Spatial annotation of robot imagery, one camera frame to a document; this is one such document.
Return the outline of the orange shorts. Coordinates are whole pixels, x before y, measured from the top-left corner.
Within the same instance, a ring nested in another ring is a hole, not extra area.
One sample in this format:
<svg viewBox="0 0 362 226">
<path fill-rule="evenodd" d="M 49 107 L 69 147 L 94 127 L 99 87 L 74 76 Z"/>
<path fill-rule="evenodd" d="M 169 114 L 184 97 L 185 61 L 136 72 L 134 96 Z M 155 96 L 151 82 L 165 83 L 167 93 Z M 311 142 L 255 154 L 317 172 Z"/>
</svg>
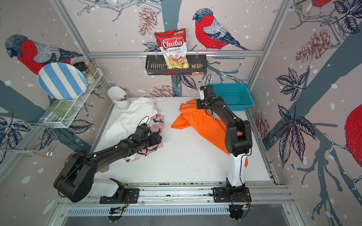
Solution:
<svg viewBox="0 0 362 226">
<path fill-rule="evenodd" d="M 226 125 L 219 119 L 206 114 L 204 110 L 197 109 L 195 99 L 180 105 L 181 114 L 172 124 L 171 128 L 183 130 L 192 127 L 200 136 L 229 155 L 225 147 Z"/>
</svg>

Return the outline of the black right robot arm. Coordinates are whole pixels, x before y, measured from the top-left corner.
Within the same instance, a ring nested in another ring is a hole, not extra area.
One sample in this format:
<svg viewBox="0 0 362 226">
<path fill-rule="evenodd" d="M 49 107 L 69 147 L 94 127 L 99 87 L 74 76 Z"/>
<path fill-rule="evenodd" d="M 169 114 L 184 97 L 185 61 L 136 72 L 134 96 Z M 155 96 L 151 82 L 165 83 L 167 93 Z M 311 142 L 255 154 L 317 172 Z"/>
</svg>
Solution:
<svg viewBox="0 0 362 226">
<path fill-rule="evenodd" d="M 227 197 L 235 200 L 247 191 L 244 171 L 253 146 L 250 122 L 235 115 L 224 99 L 216 95 L 212 85 L 200 88 L 197 109 L 210 110 L 226 126 L 225 138 L 222 139 L 222 142 L 232 156 L 232 166 L 226 179 L 225 190 Z"/>
</svg>

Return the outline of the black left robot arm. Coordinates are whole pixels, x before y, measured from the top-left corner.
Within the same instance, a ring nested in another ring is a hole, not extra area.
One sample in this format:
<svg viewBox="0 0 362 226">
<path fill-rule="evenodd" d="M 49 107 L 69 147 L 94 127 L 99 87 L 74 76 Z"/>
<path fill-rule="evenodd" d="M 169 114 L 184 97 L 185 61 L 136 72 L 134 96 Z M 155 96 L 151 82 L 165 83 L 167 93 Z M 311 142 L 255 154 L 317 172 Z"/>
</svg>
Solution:
<svg viewBox="0 0 362 226">
<path fill-rule="evenodd" d="M 162 137 L 153 133 L 150 127 L 143 123 L 128 138 L 98 152 L 73 154 L 54 181 L 58 194 L 72 202 L 85 198 L 93 185 L 94 175 L 102 168 L 127 158 L 142 149 L 159 145 Z"/>
</svg>

